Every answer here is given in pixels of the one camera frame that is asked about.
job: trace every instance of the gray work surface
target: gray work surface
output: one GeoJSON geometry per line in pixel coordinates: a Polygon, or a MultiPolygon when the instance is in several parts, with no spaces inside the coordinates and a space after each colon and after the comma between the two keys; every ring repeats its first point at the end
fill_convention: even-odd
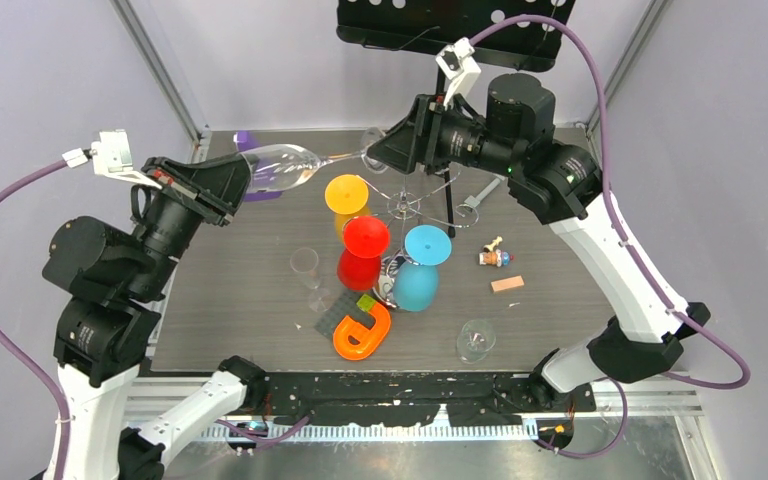
{"type": "MultiPolygon", "coordinates": [[[[576,418],[568,449],[592,452],[610,442],[619,419],[607,422],[576,418]]],[[[609,455],[589,460],[562,458],[525,441],[283,444],[255,451],[251,457],[237,457],[218,442],[194,442],[172,462],[169,476],[202,480],[694,478],[675,420],[654,417],[630,418],[617,447],[609,455]]]]}
{"type": "MultiPolygon", "coordinates": [[[[261,132],[257,138],[261,144],[294,143],[337,154],[357,150],[360,133],[261,132]]],[[[234,151],[231,135],[214,133],[209,157],[234,151]]],[[[556,138],[586,146],[581,130],[559,130],[556,138]]],[[[315,249],[324,285],[340,292],[336,266],[343,246],[324,190],[344,173],[362,175],[385,193],[397,192],[404,181],[393,171],[372,174],[359,161],[336,163],[281,198],[244,203],[228,227],[201,227],[175,275],[155,370],[212,371],[231,355],[267,371],[529,370],[552,349],[604,327],[613,315],[575,254],[502,185],[481,204],[479,222],[458,229],[452,255],[439,267],[432,306],[420,313],[394,312],[390,333],[372,356],[344,360],[313,329],[319,315],[308,308],[308,291],[289,265],[297,248],[315,249]],[[503,268],[479,266],[478,253],[496,236],[504,238],[501,248],[515,260],[503,268]],[[522,275],[525,287],[498,294],[490,290],[491,281],[516,275],[522,275]],[[455,339],[463,324],[476,318],[492,322],[496,346],[485,360],[465,365],[455,356],[455,339]]],[[[455,204],[478,194],[492,178],[463,169],[452,185],[455,204]]],[[[415,193],[441,184],[440,178],[419,171],[408,177],[408,190],[415,193]]],[[[386,200],[372,191],[369,205],[373,213],[386,210],[386,200]]],[[[423,201],[422,211],[444,219],[443,191],[423,201]]],[[[408,221],[408,229],[414,225],[415,220],[408,221]]],[[[390,230],[398,245],[400,223],[390,230]]]]}

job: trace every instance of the metal rod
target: metal rod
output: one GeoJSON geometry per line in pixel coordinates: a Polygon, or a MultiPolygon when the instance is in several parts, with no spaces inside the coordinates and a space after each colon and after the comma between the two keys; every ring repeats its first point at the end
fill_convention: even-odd
{"type": "Polygon", "coordinates": [[[490,192],[496,189],[496,187],[499,186],[500,183],[502,183],[502,180],[504,180],[505,177],[501,175],[494,175],[493,181],[490,182],[490,185],[487,185],[484,187],[484,190],[481,191],[478,195],[475,196],[475,199],[478,200],[478,203],[481,203],[484,201],[485,198],[487,198],[487,195],[490,195],[490,192]]]}
{"type": "Polygon", "coordinates": [[[131,39],[137,46],[137,50],[140,51],[143,59],[146,62],[146,66],[151,71],[152,76],[160,86],[160,90],[163,92],[163,96],[169,101],[172,106],[172,110],[175,111],[175,115],[178,117],[178,121],[181,122],[181,126],[187,132],[193,145],[198,145],[202,140],[201,129],[196,125],[193,116],[187,109],[184,100],[175,88],[172,82],[172,77],[169,75],[166,67],[163,65],[163,61],[160,59],[160,55],[157,53],[157,49],[152,44],[151,39],[146,33],[145,27],[140,22],[133,5],[130,0],[110,0],[116,13],[119,14],[119,18],[122,20],[122,24],[128,33],[131,35],[131,39]]]}
{"type": "MultiPolygon", "coordinates": [[[[655,27],[661,19],[663,13],[672,4],[673,0],[651,0],[649,7],[643,14],[640,23],[637,25],[637,29],[634,31],[634,35],[631,37],[631,41],[620,57],[620,62],[617,64],[617,68],[611,73],[611,77],[608,79],[608,83],[605,86],[605,96],[608,104],[614,98],[620,85],[625,81],[628,76],[628,72],[634,63],[640,57],[643,52],[643,48],[646,46],[652,33],[655,31],[655,27]]],[[[594,108],[593,113],[590,114],[590,118],[587,120],[587,131],[593,132],[599,126],[599,109],[594,108]]]]}
{"type": "MultiPolygon", "coordinates": [[[[437,83],[434,87],[434,93],[443,94],[446,88],[446,76],[443,74],[443,70],[437,69],[437,83]]],[[[446,218],[450,224],[455,223],[455,207],[452,205],[452,175],[448,169],[443,172],[443,181],[446,182],[446,218]]],[[[449,225],[448,234],[449,238],[455,238],[455,227],[449,225]]]]}

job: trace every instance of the metal frame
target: metal frame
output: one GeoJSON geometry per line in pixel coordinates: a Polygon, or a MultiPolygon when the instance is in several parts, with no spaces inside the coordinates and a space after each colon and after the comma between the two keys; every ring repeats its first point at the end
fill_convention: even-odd
{"type": "MultiPolygon", "coordinates": [[[[634,34],[631,36],[631,41],[625,48],[625,51],[620,57],[620,62],[617,64],[617,68],[611,73],[608,78],[608,83],[605,85],[605,96],[608,104],[616,95],[617,90],[625,81],[628,72],[634,63],[640,57],[643,52],[643,48],[646,46],[649,38],[658,26],[661,20],[661,16],[667,10],[667,8],[673,3],[673,0],[651,0],[649,7],[643,14],[643,18],[640,19],[640,23],[637,24],[637,28],[634,30],[634,34]]],[[[587,131],[593,133],[599,126],[599,109],[595,107],[593,113],[590,114],[590,118],[587,120],[587,131]]]]}
{"type": "Polygon", "coordinates": [[[210,126],[204,120],[204,115],[174,58],[173,50],[163,34],[163,29],[157,21],[149,0],[110,0],[110,3],[119,14],[122,25],[145,60],[160,91],[169,101],[169,106],[172,107],[175,116],[190,137],[193,151],[189,162],[203,162],[210,145],[210,126]],[[164,51],[163,57],[158,51],[157,44],[160,44],[164,51]]]}
{"type": "MultiPolygon", "coordinates": [[[[248,417],[229,417],[233,423],[248,422],[248,417]]],[[[290,429],[287,425],[277,425],[271,421],[265,422],[269,427],[266,438],[275,438],[290,429]]],[[[383,427],[371,425],[360,427],[352,425],[336,430],[334,427],[309,425],[298,434],[284,440],[287,443],[334,443],[334,442],[457,442],[457,441],[492,441],[504,438],[507,440],[536,440],[539,438],[537,421],[523,418],[521,425],[493,425],[486,427],[450,427],[445,415],[438,415],[425,426],[383,427]]],[[[229,429],[214,425],[205,430],[196,442],[241,442],[246,440],[230,435],[229,429]]]]}
{"type": "MultiPolygon", "coordinates": [[[[150,0],[111,0],[111,4],[133,38],[152,75],[157,80],[158,87],[168,99],[183,128],[193,141],[193,152],[190,162],[198,163],[206,159],[211,131],[149,3],[150,0]],[[158,53],[158,46],[164,52],[163,56],[158,53]]],[[[661,16],[671,3],[672,0],[652,0],[650,2],[617,68],[610,76],[606,86],[608,102],[613,99],[617,90],[624,82],[653,30],[658,25],[661,16]]],[[[594,110],[587,123],[576,125],[584,128],[591,150],[597,158],[600,152],[598,136],[596,135],[599,121],[598,110],[594,110]]],[[[172,279],[170,279],[165,292],[167,297],[169,295],[168,288],[171,284],[172,279]]],[[[155,303],[152,308],[163,314],[165,313],[166,305],[167,301],[163,300],[155,303]]],[[[149,358],[154,355],[155,346],[160,335],[160,325],[158,324],[156,331],[151,336],[147,352],[149,358]]],[[[198,390],[207,379],[208,377],[206,376],[151,376],[136,379],[128,397],[125,413],[126,421],[140,422],[153,418],[198,390]]],[[[595,382],[593,384],[593,392],[597,411],[593,413],[580,412],[577,414],[578,416],[618,417],[622,414],[619,394],[612,384],[605,381],[595,382]]],[[[706,419],[693,387],[665,377],[654,377],[626,386],[626,394],[630,416],[659,416],[673,417],[675,419],[688,461],[696,478],[720,478],[706,441],[706,419]]],[[[522,416],[525,425],[531,420],[559,418],[563,414],[523,414],[522,416]]],[[[230,418],[233,421],[251,420],[251,418],[246,416],[233,416],[230,418]]],[[[443,420],[447,418],[445,405],[441,405],[438,418],[443,420]]],[[[345,440],[347,436],[351,438],[352,435],[352,432],[346,430],[352,427],[320,429],[316,432],[313,432],[313,429],[317,427],[306,428],[311,429],[310,435],[305,436],[307,441],[310,441],[313,437],[317,441],[327,441],[329,439],[345,440]]],[[[444,432],[441,437],[450,435],[452,438],[456,438],[461,435],[461,433],[454,429],[450,429],[451,431],[447,430],[449,427],[445,425],[435,424],[433,428],[436,429],[436,434],[440,434],[441,431],[444,432]]],[[[389,430],[391,429],[382,428],[379,437],[382,439],[386,438],[389,435],[387,433],[389,430]]],[[[484,433],[483,438],[488,439],[522,440],[522,432],[516,429],[488,429],[484,433]]],[[[206,432],[203,436],[204,441],[224,442],[225,439],[226,435],[218,434],[217,431],[213,430],[206,432]]],[[[373,439],[366,437],[363,440],[371,441],[373,439]]]]}

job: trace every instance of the purple object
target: purple object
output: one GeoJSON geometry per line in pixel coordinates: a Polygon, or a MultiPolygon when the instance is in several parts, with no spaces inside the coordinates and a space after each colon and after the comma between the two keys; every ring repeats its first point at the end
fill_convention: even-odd
{"type": "MultiPolygon", "coordinates": [[[[238,152],[245,152],[246,150],[251,150],[260,146],[254,138],[254,135],[246,130],[240,130],[234,135],[234,143],[237,145],[238,152]]],[[[256,190],[258,190],[258,187],[263,186],[264,182],[268,184],[269,180],[261,180],[257,175],[252,174],[252,182],[251,185],[249,185],[249,190],[254,190],[255,193],[247,193],[246,196],[243,197],[243,201],[260,202],[263,200],[272,200],[273,198],[281,196],[282,192],[257,192],[256,190]]]]}
{"type": "Polygon", "coordinates": [[[254,443],[257,443],[259,448],[264,449],[267,447],[275,446],[281,443],[282,441],[292,437],[293,435],[298,433],[299,430],[301,430],[305,425],[307,425],[308,421],[310,421],[310,417],[302,417],[302,419],[296,422],[296,424],[293,425],[289,430],[287,430],[286,432],[284,432],[283,434],[275,438],[263,438],[263,437],[252,435],[251,433],[246,432],[245,430],[237,427],[236,425],[234,425],[233,423],[227,420],[219,419],[219,420],[216,420],[215,423],[218,425],[222,425],[224,427],[228,427],[228,430],[231,430],[232,432],[245,438],[246,440],[250,440],[254,443]]]}

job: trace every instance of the blue cup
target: blue cup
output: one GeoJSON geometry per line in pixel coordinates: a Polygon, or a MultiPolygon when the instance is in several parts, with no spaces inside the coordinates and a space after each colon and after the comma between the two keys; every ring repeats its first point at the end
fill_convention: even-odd
{"type": "Polygon", "coordinates": [[[439,284],[437,267],[405,262],[396,275],[393,300],[403,310],[421,312],[431,306],[439,284]]]}

